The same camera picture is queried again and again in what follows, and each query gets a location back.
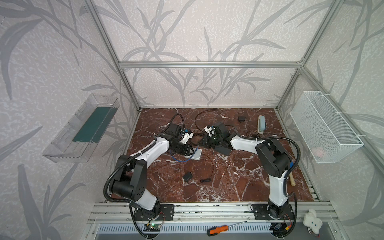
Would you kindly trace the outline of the black network switch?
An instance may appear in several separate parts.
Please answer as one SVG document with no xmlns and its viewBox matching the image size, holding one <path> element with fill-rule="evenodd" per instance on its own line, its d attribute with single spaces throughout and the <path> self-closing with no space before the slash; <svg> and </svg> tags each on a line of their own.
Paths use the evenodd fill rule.
<svg viewBox="0 0 384 240">
<path fill-rule="evenodd" d="M 215 151 L 217 151 L 218 153 L 220 153 L 222 155 L 229 156 L 232 150 L 230 148 L 225 147 L 225 146 L 217 146 L 217 147 L 215 147 Z"/>
</svg>

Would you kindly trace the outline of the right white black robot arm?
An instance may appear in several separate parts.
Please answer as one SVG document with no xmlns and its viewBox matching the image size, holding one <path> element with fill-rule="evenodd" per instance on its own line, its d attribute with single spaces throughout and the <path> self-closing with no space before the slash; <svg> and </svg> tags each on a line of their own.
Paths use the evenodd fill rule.
<svg viewBox="0 0 384 240">
<path fill-rule="evenodd" d="M 269 175 L 270 194 L 267 211 L 270 218 L 278 220 L 289 210 L 289 194 L 287 181 L 290 173 L 297 167 L 301 150 L 297 143 L 289 138 L 266 137 L 252 138 L 231 134 L 227 126 L 218 123 L 204 128 L 206 135 L 202 144 L 223 155 L 228 156 L 232 150 L 246 151 L 258 155 L 262 167 Z M 280 140 L 295 146 L 297 157 L 295 163 Z"/>
</svg>

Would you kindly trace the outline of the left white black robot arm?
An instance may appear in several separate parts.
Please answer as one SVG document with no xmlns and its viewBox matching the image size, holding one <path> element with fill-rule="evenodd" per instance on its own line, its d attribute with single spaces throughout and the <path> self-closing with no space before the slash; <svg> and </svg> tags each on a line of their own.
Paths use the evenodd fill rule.
<svg viewBox="0 0 384 240">
<path fill-rule="evenodd" d="M 146 218 L 160 215 L 160 202 L 147 190 L 148 167 L 162 154 L 171 151 L 183 156 L 193 156 L 196 150 L 188 143 L 193 137 L 190 130 L 169 123 L 166 129 L 154 135 L 150 144 L 132 155 L 118 158 L 115 170 L 107 178 L 103 195 L 107 201 L 128 203 L 141 210 Z"/>
</svg>

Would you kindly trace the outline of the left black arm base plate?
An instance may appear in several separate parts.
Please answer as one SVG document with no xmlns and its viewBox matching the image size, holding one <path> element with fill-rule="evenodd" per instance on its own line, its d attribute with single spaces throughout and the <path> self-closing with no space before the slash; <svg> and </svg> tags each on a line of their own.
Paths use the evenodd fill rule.
<svg viewBox="0 0 384 240">
<path fill-rule="evenodd" d="M 134 218 L 136 221 L 149 221 L 151 219 L 172 221 L 174 212 L 175 205 L 159 204 L 155 205 L 153 210 L 134 209 Z"/>
</svg>

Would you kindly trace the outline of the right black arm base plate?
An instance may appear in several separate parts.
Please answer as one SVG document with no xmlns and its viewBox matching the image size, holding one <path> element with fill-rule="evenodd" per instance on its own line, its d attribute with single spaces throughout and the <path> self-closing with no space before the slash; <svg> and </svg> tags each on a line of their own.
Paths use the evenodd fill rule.
<svg viewBox="0 0 384 240">
<path fill-rule="evenodd" d="M 251 205 L 251 212 L 254 214 L 255 220 L 283 221 L 284 217 L 286 217 L 288 220 L 293 221 L 296 218 L 295 211 L 289 203 L 280 207 L 270 203 Z"/>
</svg>

